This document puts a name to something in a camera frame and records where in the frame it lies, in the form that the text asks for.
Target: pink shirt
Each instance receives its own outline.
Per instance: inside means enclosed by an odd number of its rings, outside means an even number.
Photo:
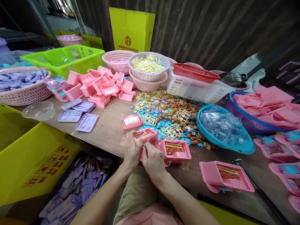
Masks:
[[[172,213],[171,210],[163,207],[158,203],[153,203],[144,211],[132,214],[122,219],[116,225],[153,224],[183,225],[183,223]]]

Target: clear plastic bowl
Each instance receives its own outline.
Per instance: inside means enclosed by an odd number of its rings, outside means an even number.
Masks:
[[[23,110],[24,118],[36,119],[40,121],[49,120],[55,115],[54,104],[49,101],[37,102]]]

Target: hand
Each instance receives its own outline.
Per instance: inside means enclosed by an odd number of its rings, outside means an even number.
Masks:
[[[133,135],[137,131],[131,131],[126,134],[126,144],[125,144],[125,157],[123,164],[131,172],[138,166],[140,161],[141,149],[143,146],[143,139],[138,139],[137,143],[133,139]]]
[[[143,147],[142,157],[144,168],[149,175],[152,183],[157,187],[161,185],[168,175],[163,159],[163,152],[155,148],[149,142]]]

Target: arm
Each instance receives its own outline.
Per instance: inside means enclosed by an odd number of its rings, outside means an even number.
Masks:
[[[143,148],[143,165],[153,184],[173,204],[185,225],[219,222],[191,196],[165,169],[163,153],[150,143]]]
[[[126,134],[124,162],[80,210],[71,225],[101,225],[103,223],[119,188],[128,179],[139,163],[143,140],[140,139],[139,142],[135,144],[133,139],[134,133],[136,133],[136,131]]]

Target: cardboard box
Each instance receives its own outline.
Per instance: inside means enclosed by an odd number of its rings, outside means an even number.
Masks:
[[[150,51],[155,14],[112,7],[109,13],[115,50]]]

